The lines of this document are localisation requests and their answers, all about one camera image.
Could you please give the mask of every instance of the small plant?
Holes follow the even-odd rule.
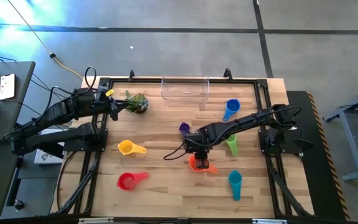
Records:
[[[141,114],[149,107],[149,101],[144,94],[138,93],[131,96],[128,90],[125,91],[125,94],[127,95],[125,100],[128,101],[128,106],[125,109],[129,112]]]

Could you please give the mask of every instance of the wooden tabletop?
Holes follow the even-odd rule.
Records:
[[[193,218],[273,218],[272,198],[264,155],[260,153],[257,131],[250,129],[237,134],[239,155],[233,157],[226,143],[214,146],[209,161],[218,174],[194,173],[188,164],[190,155],[174,161],[163,156],[182,142],[178,130],[182,122],[194,131],[206,124],[222,121],[228,99],[237,98],[241,110],[231,119],[257,112],[254,87],[250,84],[210,84],[209,99],[204,106],[167,106],[160,95],[159,83],[115,83],[115,99],[144,93],[150,106],[144,114],[125,110],[118,121],[108,119],[108,143],[102,154],[91,215],[94,217],[193,217]],[[268,79],[273,104],[288,103],[283,79]],[[90,122],[91,117],[74,121],[73,126]],[[146,154],[123,156],[117,145],[123,140],[147,148]],[[69,161],[62,176],[60,204],[73,193],[80,178],[84,153]],[[310,213],[313,213],[303,164],[294,155],[283,155],[288,188]],[[227,177],[232,170],[242,174],[241,200],[234,201]],[[116,185],[125,172],[148,172],[149,178],[139,182],[133,191]],[[284,211],[282,193],[278,189],[280,207]],[[85,190],[86,200],[88,187]],[[52,211],[56,210],[56,201]]]

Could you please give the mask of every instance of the transparent plastic bin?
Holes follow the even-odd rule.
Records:
[[[209,78],[197,75],[193,77],[162,77],[161,97],[166,106],[203,106],[209,98]]]

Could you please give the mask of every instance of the blue cup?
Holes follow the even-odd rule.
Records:
[[[240,101],[237,99],[231,99],[226,102],[226,112],[223,116],[223,121],[228,121],[230,117],[240,109]]]
[[[229,175],[229,182],[231,185],[231,189],[233,191],[233,199],[238,201],[241,199],[241,182],[242,182],[242,176],[241,174],[233,170]]]

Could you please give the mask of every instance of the concrete floor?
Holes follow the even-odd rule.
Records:
[[[252,0],[16,0],[33,25],[72,27],[168,27],[256,29]],[[358,30],[358,1],[259,0],[265,29]],[[0,24],[23,24],[0,0]],[[235,77],[266,77],[258,34],[38,32],[62,62],[98,75],[194,75],[220,77],[226,67]],[[358,94],[358,35],[267,34],[273,75],[287,90],[312,92],[320,115],[346,105]],[[31,32],[0,30],[0,56],[33,60],[47,85],[66,90],[81,80],[59,67]],[[25,103],[37,111],[47,93],[30,84]],[[33,116],[22,110],[19,121]],[[324,124],[339,176],[356,171],[342,124]],[[358,221],[358,180],[342,183],[347,207]]]

